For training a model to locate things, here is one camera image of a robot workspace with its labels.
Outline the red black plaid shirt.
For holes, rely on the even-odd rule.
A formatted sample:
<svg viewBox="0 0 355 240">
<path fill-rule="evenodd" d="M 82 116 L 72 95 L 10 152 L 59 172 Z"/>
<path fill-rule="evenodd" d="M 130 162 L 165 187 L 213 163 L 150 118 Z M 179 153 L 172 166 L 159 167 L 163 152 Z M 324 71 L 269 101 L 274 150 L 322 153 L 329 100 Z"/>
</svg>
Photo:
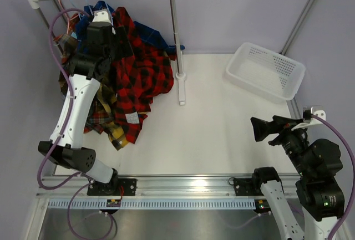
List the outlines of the red black plaid shirt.
<svg viewBox="0 0 355 240">
<path fill-rule="evenodd" d="M 124 27 L 133 54 L 112 62 L 115 73 L 115 119 L 122 126 L 128 142 L 135 143 L 153 98 L 168 93 L 174 85 L 170 58 L 154 47 L 146 48 L 127 18 L 120 21 L 123 11 L 116 13 L 114 25 Z M 125 114 L 138 112 L 139 124 L 128 124 Z"/>
</svg>

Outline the yellow black plaid shirt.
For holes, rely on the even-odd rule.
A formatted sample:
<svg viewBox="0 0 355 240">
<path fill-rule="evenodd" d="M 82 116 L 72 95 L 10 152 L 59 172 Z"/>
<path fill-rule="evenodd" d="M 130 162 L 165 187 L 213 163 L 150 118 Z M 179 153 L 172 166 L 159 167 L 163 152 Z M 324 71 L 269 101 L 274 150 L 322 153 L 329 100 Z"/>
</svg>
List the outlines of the yellow black plaid shirt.
<svg viewBox="0 0 355 240">
<path fill-rule="evenodd" d="M 100 84 L 95 97 L 92 123 L 97 133 L 107 134 L 109 141 L 118 151 L 124 148 L 128 141 L 122 126 L 115 119 L 116 102 L 117 98 L 113 89 L 105 84 Z"/>
</svg>

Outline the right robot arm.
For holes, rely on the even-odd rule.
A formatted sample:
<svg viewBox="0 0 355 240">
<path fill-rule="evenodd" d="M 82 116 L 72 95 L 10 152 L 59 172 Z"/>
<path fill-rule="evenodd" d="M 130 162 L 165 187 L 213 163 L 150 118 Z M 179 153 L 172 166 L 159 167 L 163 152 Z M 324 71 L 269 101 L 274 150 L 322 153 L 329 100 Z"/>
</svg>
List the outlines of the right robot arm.
<svg viewBox="0 0 355 240">
<path fill-rule="evenodd" d="M 269 145 L 281 145 L 300 175 L 296 192 L 304 209 L 317 222 L 336 219 L 327 236 L 332 239 L 344 217 L 344 194 L 335 180 L 336 173 L 343 167 L 341 152 L 337 144 L 327 139 L 318 139 L 312 144 L 307 140 L 307 128 L 325 122 L 325 113 L 321 111 L 307 114 L 301 120 L 281 116 L 274 116 L 272 121 L 251 118 L 257 142 L 271 134 L 277 135 Z"/>
</svg>

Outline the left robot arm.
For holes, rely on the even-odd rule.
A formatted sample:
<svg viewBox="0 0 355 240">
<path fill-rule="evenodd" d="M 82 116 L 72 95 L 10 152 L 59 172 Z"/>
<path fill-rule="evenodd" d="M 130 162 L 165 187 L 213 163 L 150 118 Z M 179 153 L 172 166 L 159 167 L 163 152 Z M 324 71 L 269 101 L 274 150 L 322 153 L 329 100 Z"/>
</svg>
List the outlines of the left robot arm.
<svg viewBox="0 0 355 240">
<path fill-rule="evenodd" d="M 109 22 L 88 25 L 86 40 L 63 72 L 68 90 L 55 130 L 38 145 L 44 155 L 42 166 L 50 161 L 83 173 L 107 195 L 118 191 L 119 181 L 114 169 L 98 160 L 93 149 L 83 147 L 83 135 L 92 101 L 115 58 L 117 36 Z"/>
</svg>

